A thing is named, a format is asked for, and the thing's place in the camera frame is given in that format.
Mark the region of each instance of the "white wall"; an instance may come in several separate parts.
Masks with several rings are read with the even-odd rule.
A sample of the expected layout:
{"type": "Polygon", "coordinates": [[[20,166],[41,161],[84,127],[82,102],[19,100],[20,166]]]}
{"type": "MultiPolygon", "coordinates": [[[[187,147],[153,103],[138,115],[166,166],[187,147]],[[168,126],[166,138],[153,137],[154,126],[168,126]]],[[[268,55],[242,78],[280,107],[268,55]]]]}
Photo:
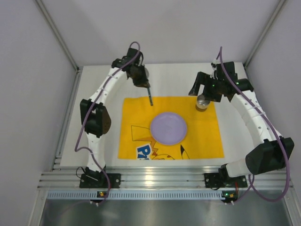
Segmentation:
{"type": "Polygon", "coordinates": [[[0,225],[23,226],[75,72],[32,0],[0,1],[0,225]]]}
{"type": "Polygon", "coordinates": [[[288,0],[249,66],[258,99],[295,148],[291,177],[301,200],[301,1],[288,0]]]}
{"type": "Polygon", "coordinates": [[[137,40],[146,63],[245,61],[278,0],[43,0],[79,65],[137,40]]]}

